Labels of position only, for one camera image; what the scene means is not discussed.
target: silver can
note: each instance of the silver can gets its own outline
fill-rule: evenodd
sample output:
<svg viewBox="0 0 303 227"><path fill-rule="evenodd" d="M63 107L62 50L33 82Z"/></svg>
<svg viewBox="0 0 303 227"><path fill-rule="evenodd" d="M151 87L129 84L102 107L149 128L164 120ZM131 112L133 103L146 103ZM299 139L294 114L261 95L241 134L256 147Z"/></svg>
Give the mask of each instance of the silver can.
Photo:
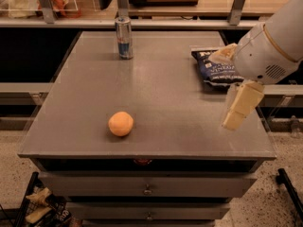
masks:
<svg viewBox="0 0 303 227"><path fill-rule="evenodd" d="M115 20L116 38L119 55L122 59L133 57L133 39L131 19L129 17L118 17Z"/></svg>

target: speckled floor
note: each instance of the speckled floor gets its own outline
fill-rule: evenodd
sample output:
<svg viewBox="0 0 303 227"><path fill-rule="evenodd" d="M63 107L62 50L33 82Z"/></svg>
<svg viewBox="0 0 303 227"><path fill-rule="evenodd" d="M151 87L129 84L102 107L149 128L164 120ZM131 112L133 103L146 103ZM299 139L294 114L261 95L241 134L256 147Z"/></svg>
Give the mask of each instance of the speckled floor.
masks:
<svg viewBox="0 0 303 227"><path fill-rule="evenodd" d="M36 167L28 159L18 158L18 143L23 131L0 131L0 203L18 208ZM303 135L292 138L287 132L271 133L276 142L277 159L264 163L257 171L258 180L241 199L231 201L231 210L216 227L294 227L294 205L284 185L276 184L279 168L285 168L299 196L303 192ZM9 226L0 222L0 226Z"/></svg>

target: drawer handle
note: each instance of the drawer handle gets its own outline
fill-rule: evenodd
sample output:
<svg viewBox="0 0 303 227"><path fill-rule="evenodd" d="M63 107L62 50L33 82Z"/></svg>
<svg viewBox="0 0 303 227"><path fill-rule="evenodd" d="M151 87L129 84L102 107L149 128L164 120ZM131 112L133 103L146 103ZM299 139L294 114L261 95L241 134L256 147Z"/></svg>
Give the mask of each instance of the drawer handle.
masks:
<svg viewBox="0 0 303 227"><path fill-rule="evenodd" d="M150 186L148 184L146 184L146 188L145 190L143 190L143 194L144 195L151 195L152 191L150 190Z"/></svg>
<svg viewBox="0 0 303 227"><path fill-rule="evenodd" d="M151 213L148 214L148 216L146 217L146 220L147 221L152 221L153 220Z"/></svg>

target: white robotic arm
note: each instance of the white robotic arm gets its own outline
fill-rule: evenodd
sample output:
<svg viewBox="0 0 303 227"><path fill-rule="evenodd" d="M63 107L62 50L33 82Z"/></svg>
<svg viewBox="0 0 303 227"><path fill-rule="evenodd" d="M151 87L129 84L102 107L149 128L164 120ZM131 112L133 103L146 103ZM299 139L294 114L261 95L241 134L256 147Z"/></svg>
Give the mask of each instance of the white robotic arm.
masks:
<svg viewBox="0 0 303 227"><path fill-rule="evenodd" d="M263 85L289 76L303 60L303 0L290 0L265 23L253 27L238 44L228 45L209 59L229 61L245 78L241 86L231 86L227 94L229 105L223 127L236 130L262 100Z"/></svg>

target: cabinet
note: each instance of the cabinet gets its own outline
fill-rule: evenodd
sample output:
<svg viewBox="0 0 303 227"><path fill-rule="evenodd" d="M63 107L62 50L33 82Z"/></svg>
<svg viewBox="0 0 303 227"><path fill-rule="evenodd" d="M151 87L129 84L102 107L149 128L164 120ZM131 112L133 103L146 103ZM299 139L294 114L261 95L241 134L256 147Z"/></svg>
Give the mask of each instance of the cabinet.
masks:
<svg viewBox="0 0 303 227"><path fill-rule="evenodd" d="M214 226L276 158L256 112L221 128L225 93L202 84L190 55L216 46L218 32L136 31L124 61L114 32L82 32L19 155L84 226ZM117 111L134 118L128 136L108 129Z"/></svg>

